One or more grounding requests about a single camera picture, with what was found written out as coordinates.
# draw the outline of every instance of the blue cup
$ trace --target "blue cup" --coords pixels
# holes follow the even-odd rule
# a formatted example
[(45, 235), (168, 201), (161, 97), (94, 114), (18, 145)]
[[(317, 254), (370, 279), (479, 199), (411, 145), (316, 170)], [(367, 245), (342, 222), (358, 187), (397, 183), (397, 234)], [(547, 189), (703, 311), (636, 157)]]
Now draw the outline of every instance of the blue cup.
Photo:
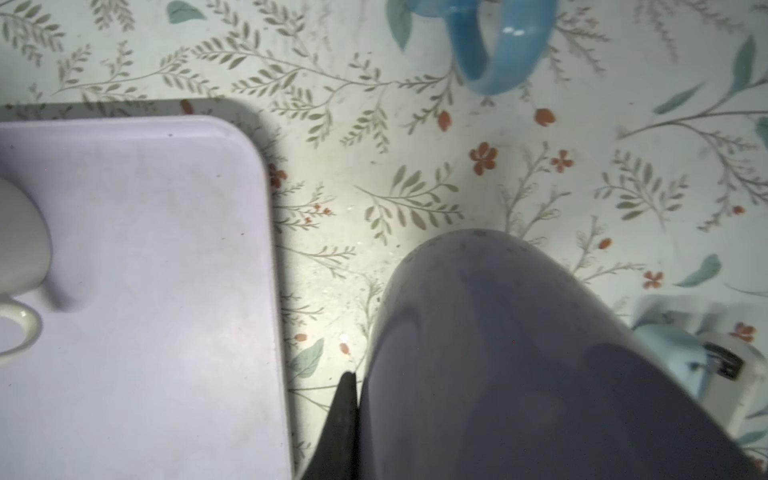
[(501, 30), (492, 56), (478, 27), (481, 0), (408, 0), (411, 12), (442, 17), (468, 86), (495, 95), (517, 87), (531, 74), (548, 45), (557, 0), (501, 0)]

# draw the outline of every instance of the light blue object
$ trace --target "light blue object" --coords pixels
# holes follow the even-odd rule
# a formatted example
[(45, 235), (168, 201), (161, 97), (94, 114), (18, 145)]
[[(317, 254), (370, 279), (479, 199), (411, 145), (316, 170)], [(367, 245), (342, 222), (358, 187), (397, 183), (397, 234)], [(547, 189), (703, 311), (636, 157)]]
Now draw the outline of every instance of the light blue object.
[(635, 335), (667, 367), (677, 382), (699, 398), (707, 373), (707, 351), (690, 333), (672, 325), (639, 326)]
[(192, 5), (173, 0), (166, 7), (168, 13), (168, 22), (171, 24), (186, 22), (187, 20), (205, 20), (205, 15)]
[(689, 288), (692, 286), (699, 286), (700, 284), (706, 282), (707, 280), (720, 273), (722, 268), (723, 264), (720, 262), (720, 258), (716, 253), (713, 253), (712, 255), (709, 255), (707, 258), (705, 258), (703, 262), (701, 262), (701, 266), (698, 270), (685, 277), (685, 280), (679, 283), (675, 283), (674, 285), (685, 286)]
[(483, 95), (517, 87), (531, 74), (548, 47), (557, 0), (502, 0), (501, 30), (488, 55), (478, 27), (480, 0), (409, 0), (411, 12), (442, 17), (467, 85)]

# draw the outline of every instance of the floral patterned surface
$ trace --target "floral patterned surface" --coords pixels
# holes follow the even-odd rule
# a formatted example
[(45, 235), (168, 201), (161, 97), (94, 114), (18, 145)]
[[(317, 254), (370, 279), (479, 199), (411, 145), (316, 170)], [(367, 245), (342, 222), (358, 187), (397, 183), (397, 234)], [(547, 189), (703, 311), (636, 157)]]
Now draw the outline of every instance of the floral patterned surface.
[[(440, 21), (395, 40), (386, 9), (0, 2), (5, 120), (215, 114), (266, 156), (297, 468), (392, 269), (448, 230), (539, 246), (630, 324), (649, 298), (746, 306), (713, 328), (766, 350), (765, 0), (562, 0), (535, 73), (493, 98)], [(760, 391), (739, 441), (764, 466)]]

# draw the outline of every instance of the white mug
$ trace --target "white mug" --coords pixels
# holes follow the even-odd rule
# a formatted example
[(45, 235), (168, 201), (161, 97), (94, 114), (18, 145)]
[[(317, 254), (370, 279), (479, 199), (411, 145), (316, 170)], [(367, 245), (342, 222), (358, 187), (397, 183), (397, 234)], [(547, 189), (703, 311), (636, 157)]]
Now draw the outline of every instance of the white mug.
[(51, 240), (42, 215), (24, 192), (0, 179), (0, 316), (24, 331), (21, 344), (0, 351), (0, 365), (28, 350), (40, 337), (40, 316), (10, 296), (40, 285), (50, 266)]

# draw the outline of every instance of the grey plastic object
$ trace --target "grey plastic object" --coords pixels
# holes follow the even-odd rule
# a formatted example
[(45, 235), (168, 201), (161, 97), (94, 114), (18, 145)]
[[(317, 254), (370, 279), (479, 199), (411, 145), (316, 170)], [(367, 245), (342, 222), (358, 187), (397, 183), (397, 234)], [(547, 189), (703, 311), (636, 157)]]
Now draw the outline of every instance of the grey plastic object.
[(47, 221), (54, 293), (18, 297), (44, 326), (0, 367), (0, 478), (291, 478), (269, 183), (245, 135), (203, 115), (0, 124), (0, 167)]
[(758, 478), (597, 298), (503, 233), (410, 253), (373, 342), (363, 480)]

